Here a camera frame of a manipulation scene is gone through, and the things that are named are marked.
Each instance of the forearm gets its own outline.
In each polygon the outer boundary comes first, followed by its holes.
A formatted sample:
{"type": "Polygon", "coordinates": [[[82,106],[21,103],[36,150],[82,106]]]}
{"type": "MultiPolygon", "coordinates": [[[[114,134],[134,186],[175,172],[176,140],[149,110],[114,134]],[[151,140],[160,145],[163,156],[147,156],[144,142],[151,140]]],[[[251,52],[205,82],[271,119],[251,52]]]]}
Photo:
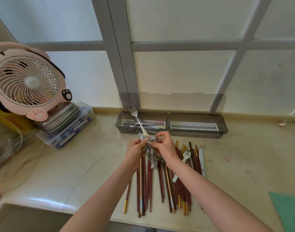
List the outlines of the forearm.
{"type": "Polygon", "coordinates": [[[123,162],[109,179],[69,219],[61,232],[105,231],[134,171],[123,162]]]}
{"type": "Polygon", "coordinates": [[[175,159],[170,165],[220,232],[272,231],[248,209],[181,160],[175,159]]]}

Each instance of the beige countertop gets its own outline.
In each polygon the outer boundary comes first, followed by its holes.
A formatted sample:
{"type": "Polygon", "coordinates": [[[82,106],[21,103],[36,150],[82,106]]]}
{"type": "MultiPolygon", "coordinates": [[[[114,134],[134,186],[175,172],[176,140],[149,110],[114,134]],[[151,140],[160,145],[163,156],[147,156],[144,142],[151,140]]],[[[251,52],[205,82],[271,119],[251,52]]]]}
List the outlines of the beige countertop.
{"type": "MultiPolygon", "coordinates": [[[[0,199],[29,207],[74,213],[122,162],[135,134],[121,134],[116,114],[96,114],[95,120],[61,150],[46,146],[28,178],[0,199]]],[[[180,144],[202,145],[209,180],[246,206],[274,231],[283,231],[269,191],[295,195],[295,123],[226,119],[229,132],[220,139],[173,136],[180,144]]],[[[37,140],[22,155],[35,159],[43,143],[37,140]]],[[[24,179],[33,161],[24,162],[12,185],[24,179]]],[[[161,203],[157,170],[154,170],[152,213],[138,218],[135,179],[123,214],[126,192],[111,220],[175,231],[217,231],[192,196],[192,212],[169,213],[167,197],[161,203]]]]}

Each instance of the person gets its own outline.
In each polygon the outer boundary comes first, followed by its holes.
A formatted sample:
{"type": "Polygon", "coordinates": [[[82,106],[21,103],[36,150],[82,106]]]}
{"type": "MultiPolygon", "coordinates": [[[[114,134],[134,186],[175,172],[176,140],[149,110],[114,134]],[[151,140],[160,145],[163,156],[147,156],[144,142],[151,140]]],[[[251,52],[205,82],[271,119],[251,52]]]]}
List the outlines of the person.
{"type": "MultiPolygon", "coordinates": [[[[211,183],[176,155],[175,145],[168,132],[159,132],[157,142],[149,142],[157,148],[170,168],[196,198],[219,232],[271,232],[272,230],[248,209],[225,191],[211,183]]],[[[139,169],[142,148],[148,137],[139,138],[127,145],[126,157],[108,180],[79,208],[60,232],[106,230],[111,215],[122,197],[130,179],[139,169]]]]}

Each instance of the pink fan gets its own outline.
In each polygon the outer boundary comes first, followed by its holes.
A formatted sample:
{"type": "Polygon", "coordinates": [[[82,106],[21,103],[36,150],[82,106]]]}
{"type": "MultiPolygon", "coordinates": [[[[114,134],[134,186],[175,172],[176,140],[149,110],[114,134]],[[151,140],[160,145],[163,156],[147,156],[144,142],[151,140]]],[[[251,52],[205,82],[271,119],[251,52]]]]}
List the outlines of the pink fan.
{"type": "Polygon", "coordinates": [[[0,102],[6,109],[44,121],[50,109],[71,99],[65,75],[45,52],[0,42],[0,102]]]}

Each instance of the sink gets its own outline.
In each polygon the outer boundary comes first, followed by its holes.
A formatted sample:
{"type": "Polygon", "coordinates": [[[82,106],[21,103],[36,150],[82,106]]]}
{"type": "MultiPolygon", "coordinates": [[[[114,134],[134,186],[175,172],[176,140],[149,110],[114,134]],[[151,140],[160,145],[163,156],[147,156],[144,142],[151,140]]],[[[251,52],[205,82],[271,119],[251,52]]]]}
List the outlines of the sink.
{"type": "MultiPolygon", "coordinates": [[[[0,207],[0,232],[59,232],[71,214],[38,208],[3,204],[0,207]]],[[[110,222],[106,232],[165,232],[141,226],[110,222]]]]}

